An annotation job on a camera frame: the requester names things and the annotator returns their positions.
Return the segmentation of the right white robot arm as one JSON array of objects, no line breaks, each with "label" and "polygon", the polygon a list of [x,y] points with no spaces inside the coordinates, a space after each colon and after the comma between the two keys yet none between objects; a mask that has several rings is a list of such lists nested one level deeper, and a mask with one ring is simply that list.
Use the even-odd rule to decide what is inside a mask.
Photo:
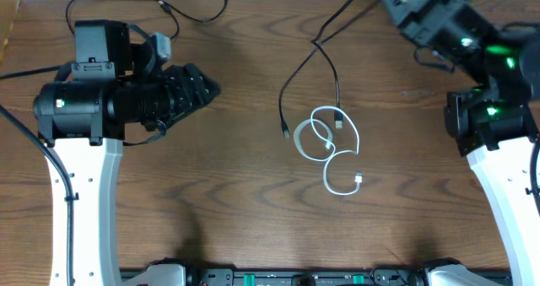
[{"label": "right white robot arm", "polygon": [[474,82],[446,96],[445,129],[483,188],[514,285],[539,282],[539,25],[490,23],[468,0],[381,0],[428,67]]}]

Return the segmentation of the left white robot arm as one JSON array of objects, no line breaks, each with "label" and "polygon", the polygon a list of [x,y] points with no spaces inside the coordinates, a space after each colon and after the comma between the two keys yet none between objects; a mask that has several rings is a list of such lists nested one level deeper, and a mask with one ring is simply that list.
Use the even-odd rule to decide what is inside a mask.
[{"label": "left white robot arm", "polygon": [[218,84],[195,65],[170,63],[170,38],[134,24],[85,20],[75,25],[76,57],[35,97],[40,146],[52,191],[53,285],[119,285],[116,183],[126,127],[155,142],[210,104]]}]

